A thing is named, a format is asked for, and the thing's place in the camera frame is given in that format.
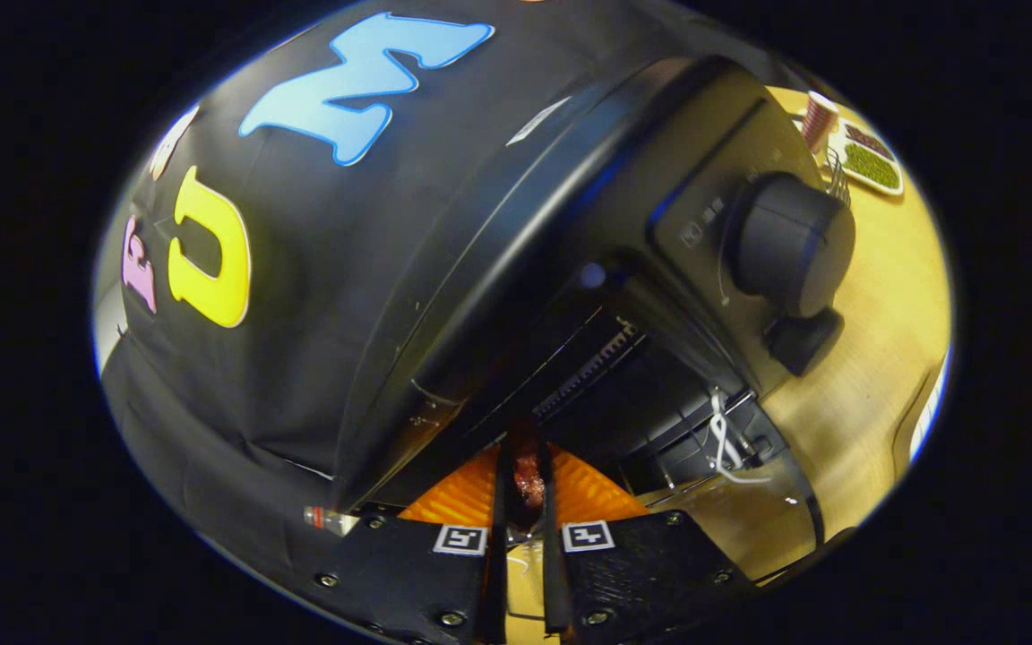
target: silver bolt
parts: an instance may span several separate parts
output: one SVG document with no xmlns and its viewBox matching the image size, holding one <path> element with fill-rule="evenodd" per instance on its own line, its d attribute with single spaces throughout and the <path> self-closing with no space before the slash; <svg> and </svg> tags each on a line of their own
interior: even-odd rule
<svg viewBox="0 0 1032 645">
<path fill-rule="evenodd" d="M 603 624 L 609 619 L 608 612 L 591 612 L 584 617 L 584 624 Z"/>
<path fill-rule="evenodd" d="M 447 625 L 447 627 L 459 627 L 459 625 L 464 624 L 464 616 L 452 612 L 442 614 L 441 624 Z"/>
</svg>

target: blue letter m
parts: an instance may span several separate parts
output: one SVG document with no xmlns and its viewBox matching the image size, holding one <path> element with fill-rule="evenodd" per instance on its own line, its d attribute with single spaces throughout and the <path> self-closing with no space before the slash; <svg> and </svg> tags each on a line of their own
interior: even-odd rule
<svg viewBox="0 0 1032 645">
<path fill-rule="evenodd" d="M 417 90 L 417 78 L 390 57 L 390 51 L 412 55 L 422 68 L 438 69 L 472 52 L 494 31 L 486 24 L 444 24 L 388 11 L 365 18 L 330 42 L 340 65 L 273 87 L 241 120 L 237 134 L 248 136 L 261 126 L 286 127 L 332 143 L 336 163 L 355 164 L 389 125 L 392 110 L 382 103 L 352 110 L 329 101 Z"/>
</svg>

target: wooden surface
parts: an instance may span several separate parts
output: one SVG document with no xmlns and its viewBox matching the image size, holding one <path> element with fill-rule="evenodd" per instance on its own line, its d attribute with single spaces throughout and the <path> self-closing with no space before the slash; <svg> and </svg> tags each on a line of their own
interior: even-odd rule
<svg viewBox="0 0 1032 645">
<path fill-rule="evenodd" d="M 770 90 L 789 114 L 806 107 L 805 93 Z M 842 116 L 869 126 L 847 109 Z M 909 441 L 949 347 L 945 258 L 917 185 L 905 168 L 902 175 L 901 196 L 849 181 L 856 249 L 835 297 L 846 328 L 811 375 L 786 381 L 761 401 L 814 486 L 828 539 L 863 522 L 900 478 L 906 464 L 896 454 L 908 454 L 908 446 L 904 449 L 896 441 Z M 656 504 L 652 511 L 687 511 L 753 579 L 814 548 L 806 511 L 784 493 L 789 485 L 782 473 L 761 472 L 770 469 L 743 473 L 770 475 L 769 485 L 733 485 L 715 478 L 679 498 Z M 665 494 L 658 491 L 640 501 L 654 502 Z M 511 613 L 544 615 L 536 547 L 533 543 L 517 548 L 509 559 Z M 528 563 L 526 572 L 520 560 Z M 509 615 L 507 628 L 510 642 L 545 641 L 542 620 Z"/>
<path fill-rule="evenodd" d="M 806 107 L 805 93 L 770 90 L 788 114 Z M 844 107 L 840 116 L 871 126 Z M 900 421 L 949 347 L 942 246 L 905 168 L 902 183 L 905 192 L 889 196 L 849 181 L 854 256 L 835 297 L 846 328 L 811 375 L 763 400 L 814 486 L 827 538 L 863 521 L 896 483 Z"/>
</svg>

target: black background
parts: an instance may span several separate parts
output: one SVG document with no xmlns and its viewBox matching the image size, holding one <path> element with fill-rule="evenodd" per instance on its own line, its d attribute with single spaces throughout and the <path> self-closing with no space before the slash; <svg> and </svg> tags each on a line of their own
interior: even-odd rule
<svg viewBox="0 0 1032 645">
<path fill-rule="evenodd" d="M 159 502 L 107 417 L 87 318 L 132 152 L 333 5 L 0 3 L 0 642 L 356 639 Z M 912 477 L 858 539 L 696 641 L 1032 641 L 1032 5 L 701 8 L 890 134 L 964 298 L 959 368 Z"/>
</svg>

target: cup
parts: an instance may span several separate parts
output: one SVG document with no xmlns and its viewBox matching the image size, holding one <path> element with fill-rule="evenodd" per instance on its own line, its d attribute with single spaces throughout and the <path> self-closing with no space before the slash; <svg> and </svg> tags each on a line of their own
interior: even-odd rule
<svg viewBox="0 0 1032 645">
<path fill-rule="evenodd" d="M 826 158 L 827 135 L 839 123 L 839 106 L 818 92 L 808 92 L 806 118 L 803 119 L 803 140 L 811 154 Z"/>
</svg>

